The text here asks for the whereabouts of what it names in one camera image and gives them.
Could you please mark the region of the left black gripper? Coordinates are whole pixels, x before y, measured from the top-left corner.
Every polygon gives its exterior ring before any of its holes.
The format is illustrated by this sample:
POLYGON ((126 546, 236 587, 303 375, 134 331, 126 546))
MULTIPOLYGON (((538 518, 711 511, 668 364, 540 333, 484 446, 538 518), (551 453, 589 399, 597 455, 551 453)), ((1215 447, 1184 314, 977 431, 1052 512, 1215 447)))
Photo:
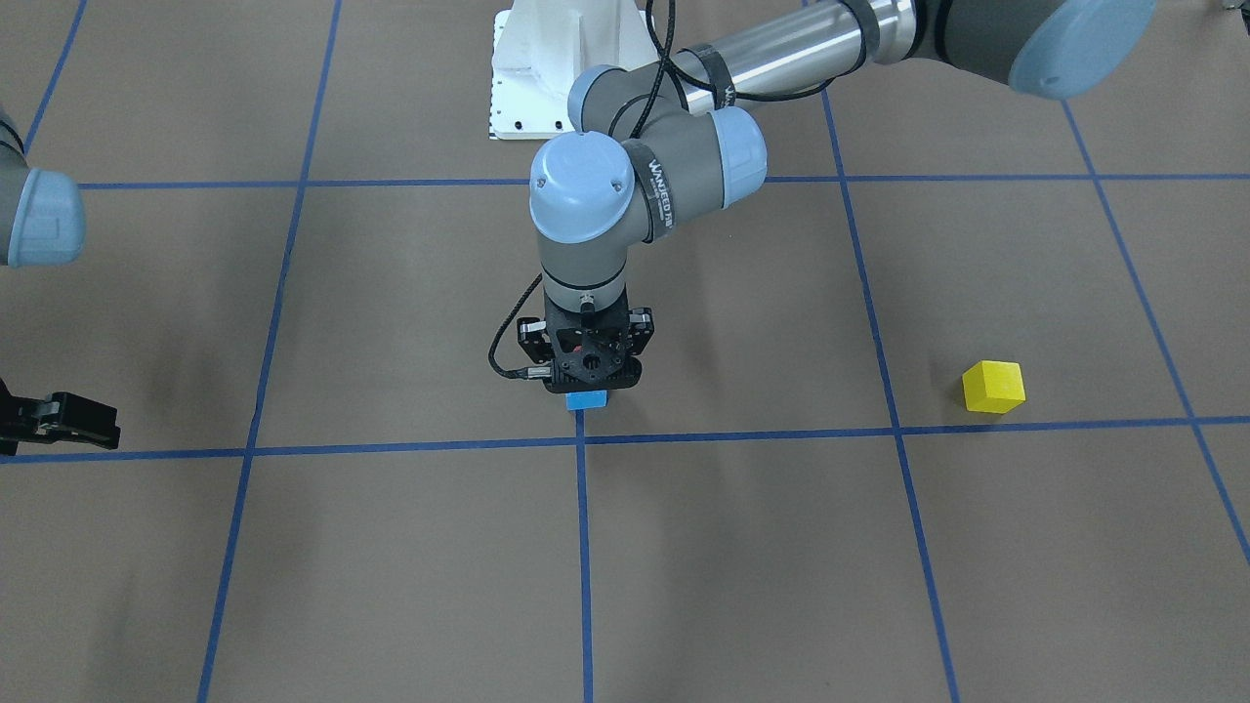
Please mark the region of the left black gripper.
POLYGON ((585 316, 548 300, 545 311, 515 323, 518 344, 530 359, 520 378, 540 380, 552 394, 629 389, 642 379, 639 357, 655 333, 651 308, 630 309, 618 300, 585 316))

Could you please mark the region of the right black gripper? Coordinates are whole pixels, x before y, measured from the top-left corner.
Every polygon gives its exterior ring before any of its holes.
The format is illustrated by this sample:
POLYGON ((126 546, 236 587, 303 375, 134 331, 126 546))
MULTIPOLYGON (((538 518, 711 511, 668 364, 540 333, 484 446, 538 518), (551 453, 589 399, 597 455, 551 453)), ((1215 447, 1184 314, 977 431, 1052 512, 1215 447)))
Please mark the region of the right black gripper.
POLYGON ((16 397, 1 380, 1 454, 18 455, 22 443, 85 443, 119 448, 118 409, 71 393, 16 397))

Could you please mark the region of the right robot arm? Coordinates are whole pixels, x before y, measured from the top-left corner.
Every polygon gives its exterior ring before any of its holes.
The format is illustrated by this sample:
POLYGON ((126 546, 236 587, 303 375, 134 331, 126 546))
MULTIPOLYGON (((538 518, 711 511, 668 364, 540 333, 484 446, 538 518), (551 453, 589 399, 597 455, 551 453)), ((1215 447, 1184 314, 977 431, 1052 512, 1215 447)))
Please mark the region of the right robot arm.
MULTIPOLYGON (((64 173, 28 165, 28 148, 8 111, 1 111, 1 263, 18 269, 66 266, 84 245, 85 208, 78 181, 64 173)), ((22 443, 80 443, 119 447, 118 409, 68 392, 19 397, 1 383, 1 450, 22 443)))

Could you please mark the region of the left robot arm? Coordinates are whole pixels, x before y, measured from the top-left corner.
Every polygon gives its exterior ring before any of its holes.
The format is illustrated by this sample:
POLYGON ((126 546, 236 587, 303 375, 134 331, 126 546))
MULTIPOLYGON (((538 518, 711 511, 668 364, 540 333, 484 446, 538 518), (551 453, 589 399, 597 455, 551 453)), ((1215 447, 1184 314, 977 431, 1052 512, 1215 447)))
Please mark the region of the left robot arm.
POLYGON ((768 143, 751 108, 824 93, 868 65, 925 59, 1014 93, 1066 100, 1098 86, 1151 23, 1152 1, 812 1, 752 28, 672 49, 668 10, 658 58, 598 65, 568 94, 570 130, 528 174, 542 316, 509 311, 528 364, 488 365, 552 394, 628 389, 642 379, 652 311, 628 301, 628 254, 751 196, 768 143))

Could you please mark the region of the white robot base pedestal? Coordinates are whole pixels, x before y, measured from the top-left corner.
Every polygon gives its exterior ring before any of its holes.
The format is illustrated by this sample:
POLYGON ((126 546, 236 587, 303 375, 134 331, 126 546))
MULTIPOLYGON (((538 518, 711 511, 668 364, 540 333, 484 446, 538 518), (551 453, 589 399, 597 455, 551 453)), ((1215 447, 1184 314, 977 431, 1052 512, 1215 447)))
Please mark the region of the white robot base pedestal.
POLYGON ((514 1, 492 28, 492 140, 568 133, 568 94, 588 68, 640 68, 658 58, 655 23, 638 1, 514 1))

